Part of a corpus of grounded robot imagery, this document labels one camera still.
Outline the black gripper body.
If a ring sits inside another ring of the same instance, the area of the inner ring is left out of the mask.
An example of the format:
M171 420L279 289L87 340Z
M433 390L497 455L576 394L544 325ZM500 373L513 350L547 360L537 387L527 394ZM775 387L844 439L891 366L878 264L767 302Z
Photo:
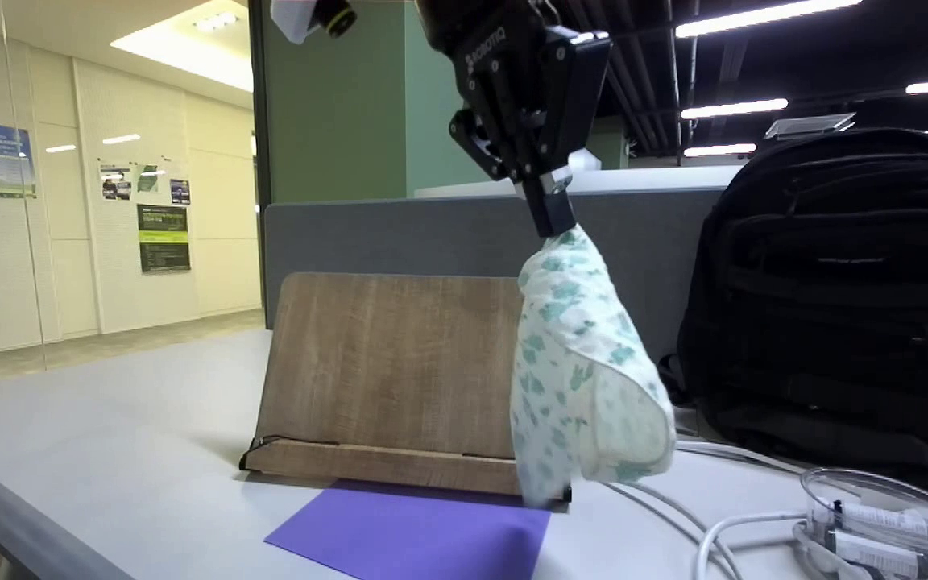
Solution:
M552 0L415 0L456 66L450 140L494 177L552 174L591 140L612 40L570 28Z

